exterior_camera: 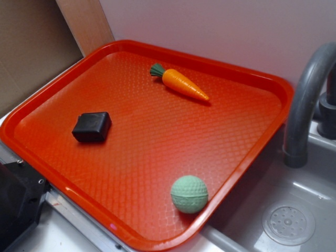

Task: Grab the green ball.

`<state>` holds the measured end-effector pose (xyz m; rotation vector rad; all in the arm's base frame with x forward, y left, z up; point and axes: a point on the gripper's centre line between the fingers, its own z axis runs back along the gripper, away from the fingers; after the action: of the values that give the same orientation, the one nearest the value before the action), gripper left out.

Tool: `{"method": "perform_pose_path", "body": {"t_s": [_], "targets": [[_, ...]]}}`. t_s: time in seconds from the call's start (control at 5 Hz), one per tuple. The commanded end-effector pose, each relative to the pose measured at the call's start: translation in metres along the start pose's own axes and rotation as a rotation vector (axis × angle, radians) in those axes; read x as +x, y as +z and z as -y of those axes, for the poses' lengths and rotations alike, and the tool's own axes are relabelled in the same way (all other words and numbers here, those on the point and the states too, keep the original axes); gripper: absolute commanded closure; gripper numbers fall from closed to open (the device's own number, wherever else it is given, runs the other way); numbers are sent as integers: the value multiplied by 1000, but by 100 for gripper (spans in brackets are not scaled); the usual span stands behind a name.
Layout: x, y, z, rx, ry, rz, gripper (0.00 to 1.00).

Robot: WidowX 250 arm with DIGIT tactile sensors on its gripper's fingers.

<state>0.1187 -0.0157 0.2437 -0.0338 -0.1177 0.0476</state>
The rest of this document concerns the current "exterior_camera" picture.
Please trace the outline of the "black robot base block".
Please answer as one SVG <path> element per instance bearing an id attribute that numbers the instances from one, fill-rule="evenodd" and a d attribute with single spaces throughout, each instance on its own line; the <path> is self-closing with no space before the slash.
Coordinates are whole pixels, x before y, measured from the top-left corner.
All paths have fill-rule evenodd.
<path id="1" fill-rule="evenodd" d="M 1 251 L 38 226 L 48 188 L 47 179 L 28 163 L 1 164 Z"/>

